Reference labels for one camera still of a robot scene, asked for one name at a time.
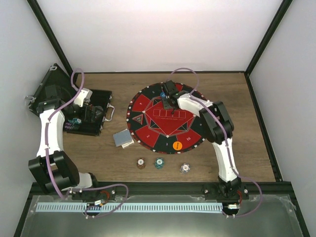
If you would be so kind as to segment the blue patterned card deck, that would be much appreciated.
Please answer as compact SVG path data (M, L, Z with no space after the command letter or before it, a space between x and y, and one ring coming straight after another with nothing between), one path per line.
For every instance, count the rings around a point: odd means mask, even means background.
M116 147L132 142L132 137L128 129L115 133L113 139Z

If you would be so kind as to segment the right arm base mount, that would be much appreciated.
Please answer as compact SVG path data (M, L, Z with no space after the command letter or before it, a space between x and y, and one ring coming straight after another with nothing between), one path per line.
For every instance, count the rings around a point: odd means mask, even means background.
M206 199L214 199L217 201L233 201L241 198L248 200L249 195L244 192L244 186L241 184L224 185L220 182L206 183L202 186Z

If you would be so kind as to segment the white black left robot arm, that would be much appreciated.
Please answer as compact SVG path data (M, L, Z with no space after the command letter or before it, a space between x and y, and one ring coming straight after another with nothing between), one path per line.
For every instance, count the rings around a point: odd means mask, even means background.
M110 96L104 91L56 84L36 93L30 110L40 118L41 138L36 158L28 167L45 194L77 188L89 199L100 196L95 176L79 172L64 151L63 133L98 136Z

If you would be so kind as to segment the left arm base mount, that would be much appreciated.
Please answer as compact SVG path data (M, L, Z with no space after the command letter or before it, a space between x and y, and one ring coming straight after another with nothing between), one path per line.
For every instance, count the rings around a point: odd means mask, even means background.
M85 200L85 201L95 201L95 200L113 200L116 196L116 189L113 187L105 188L99 187L93 190L84 190L78 188L70 188L69 192L73 200Z

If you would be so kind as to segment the teal poker chip stack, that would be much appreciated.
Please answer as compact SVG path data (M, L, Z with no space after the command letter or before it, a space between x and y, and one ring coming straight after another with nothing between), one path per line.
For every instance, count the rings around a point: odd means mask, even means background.
M161 169L164 166L164 160L162 158L157 158L154 163L155 168Z

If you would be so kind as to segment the brown poker chip stack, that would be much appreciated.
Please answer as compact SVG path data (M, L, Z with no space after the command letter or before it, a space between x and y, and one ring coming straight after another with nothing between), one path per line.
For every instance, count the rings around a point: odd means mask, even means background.
M139 169L144 169L145 166L146 166L145 160L144 160L143 158L139 158L139 159L137 160L137 168L139 168Z

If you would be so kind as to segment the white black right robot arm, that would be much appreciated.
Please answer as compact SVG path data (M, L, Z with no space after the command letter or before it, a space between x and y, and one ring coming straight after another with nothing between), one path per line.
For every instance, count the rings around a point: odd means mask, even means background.
M188 111L200 118L205 138L212 144L219 167L219 193L230 199L241 187L232 149L234 124L223 102L197 98L192 92L179 91L171 80L162 83L162 91L173 109Z

